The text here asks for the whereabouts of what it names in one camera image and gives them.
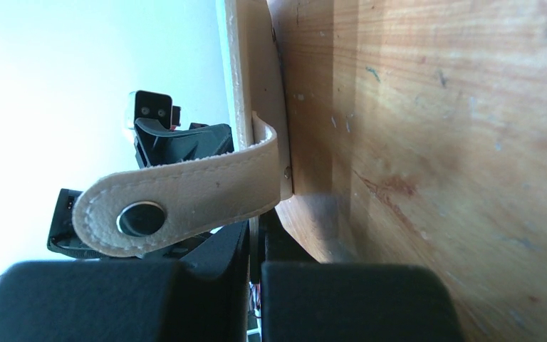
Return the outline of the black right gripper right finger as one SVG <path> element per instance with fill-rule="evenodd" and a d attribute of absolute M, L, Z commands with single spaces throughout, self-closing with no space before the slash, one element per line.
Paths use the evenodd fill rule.
<path fill-rule="evenodd" d="M 275 210 L 259 219 L 264 341 L 463 341 L 441 279 L 422 266 L 320 263 Z"/>

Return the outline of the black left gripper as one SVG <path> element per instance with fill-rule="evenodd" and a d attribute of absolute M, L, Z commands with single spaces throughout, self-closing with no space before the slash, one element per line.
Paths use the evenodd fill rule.
<path fill-rule="evenodd" d="M 234 151 L 231 128 L 227 124 L 191 123 L 188 130 L 165 130 L 154 119 L 138 119 L 134 124 L 135 155 L 139 168 L 202 159 Z M 56 200 L 46 242 L 47 250 L 74 259 L 107 259 L 78 238 L 72 225 L 72 210 L 78 190 L 62 188 Z"/>

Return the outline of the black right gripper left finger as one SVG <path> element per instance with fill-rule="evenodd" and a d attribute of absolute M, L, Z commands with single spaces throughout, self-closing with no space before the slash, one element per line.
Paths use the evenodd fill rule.
<path fill-rule="evenodd" d="M 28 261 L 0 276 L 0 341 L 243 341 L 248 228 L 181 259 Z"/>

